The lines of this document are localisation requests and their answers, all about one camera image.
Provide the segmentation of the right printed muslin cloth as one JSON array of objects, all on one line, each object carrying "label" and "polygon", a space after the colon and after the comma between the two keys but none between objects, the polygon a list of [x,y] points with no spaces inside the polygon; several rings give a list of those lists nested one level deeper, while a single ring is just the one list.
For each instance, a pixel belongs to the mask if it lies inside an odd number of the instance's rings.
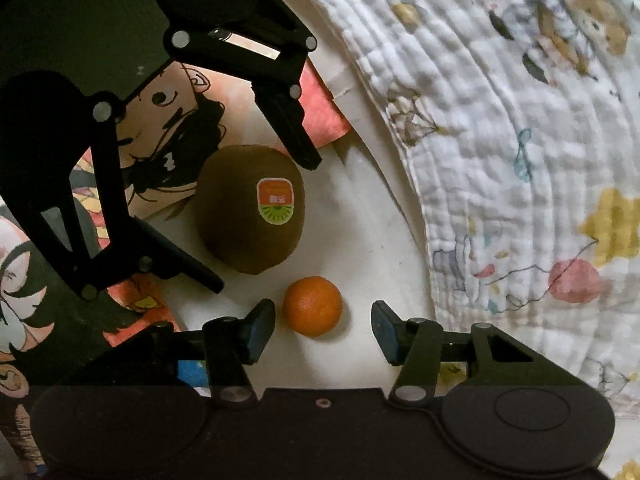
[{"label": "right printed muslin cloth", "polygon": [[420,205],[436,320],[639,414],[639,0],[311,0]]}]

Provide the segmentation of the small orange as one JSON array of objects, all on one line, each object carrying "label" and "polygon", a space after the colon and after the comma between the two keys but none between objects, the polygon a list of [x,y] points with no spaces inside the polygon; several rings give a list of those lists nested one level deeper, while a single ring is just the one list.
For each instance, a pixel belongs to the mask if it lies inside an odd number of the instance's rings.
[{"label": "small orange", "polygon": [[343,313],[340,290],[322,276],[307,276],[288,286],[282,313],[291,330],[303,336],[320,337],[337,326]]}]

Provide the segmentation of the dark brown kiwi with sticker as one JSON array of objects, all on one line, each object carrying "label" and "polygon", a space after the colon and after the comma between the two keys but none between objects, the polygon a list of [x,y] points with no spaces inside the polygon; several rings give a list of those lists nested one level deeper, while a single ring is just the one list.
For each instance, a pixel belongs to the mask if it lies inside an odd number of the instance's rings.
[{"label": "dark brown kiwi with sticker", "polygon": [[193,211],[202,243],[216,259],[261,274],[292,255],[302,237],[304,181],[274,148],[229,145],[206,160]]}]

